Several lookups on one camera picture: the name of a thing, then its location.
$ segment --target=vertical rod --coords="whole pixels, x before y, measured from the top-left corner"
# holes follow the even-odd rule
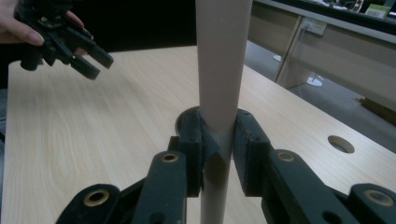
[[[220,151],[206,163],[201,223],[223,222],[252,0],[197,0],[200,113]]]

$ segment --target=floor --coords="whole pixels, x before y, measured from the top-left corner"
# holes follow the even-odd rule
[[[262,75],[272,79],[279,62],[274,53],[247,42],[245,64]],[[380,118],[361,105],[363,96],[348,90],[325,77],[320,79],[322,86],[301,84],[289,91],[303,98],[330,116],[342,121],[350,128],[377,142],[382,147],[396,153],[396,126]]]

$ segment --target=circular hole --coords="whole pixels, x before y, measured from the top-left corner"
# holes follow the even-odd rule
[[[84,198],[84,204],[89,206],[89,207],[94,207],[97,205],[100,205],[107,201],[108,197],[110,194],[108,193],[107,190],[105,189],[97,189],[89,194],[87,194]]]
[[[322,216],[323,216],[323,219],[327,223],[331,223],[331,224],[341,224],[342,223],[341,218],[332,212],[324,212],[322,214]]]
[[[345,153],[354,153],[355,148],[342,137],[331,135],[328,137],[329,143],[337,150]]]
[[[364,195],[373,203],[377,203],[386,207],[391,207],[394,205],[394,201],[381,191],[375,189],[367,189],[364,191]]]
[[[166,154],[163,156],[163,161],[174,162],[177,161],[178,156],[176,154]]]

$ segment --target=hand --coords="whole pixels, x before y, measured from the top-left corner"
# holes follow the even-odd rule
[[[35,46],[43,45],[44,38],[37,31],[14,18],[18,3],[19,0],[0,0],[0,44],[27,42]],[[84,27],[74,13],[67,11],[66,16]]]

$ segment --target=light wood tabletop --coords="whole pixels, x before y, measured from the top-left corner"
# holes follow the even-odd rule
[[[2,223],[54,223],[90,185],[132,185],[167,149],[177,116],[199,104],[196,47],[112,56],[95,81],[61,63],[34,72],[10,66]],[[369,182],[396,191],[395,154],[248,67],[239,107],[274,148],[297,152],[326,185],[348,193]],[[335,149],[332,135],[355,151]],[[199,223],[199,203],[188,199],[188,223]],[[224,223],[265,223],[260,204],[244,197],[232,165]]]

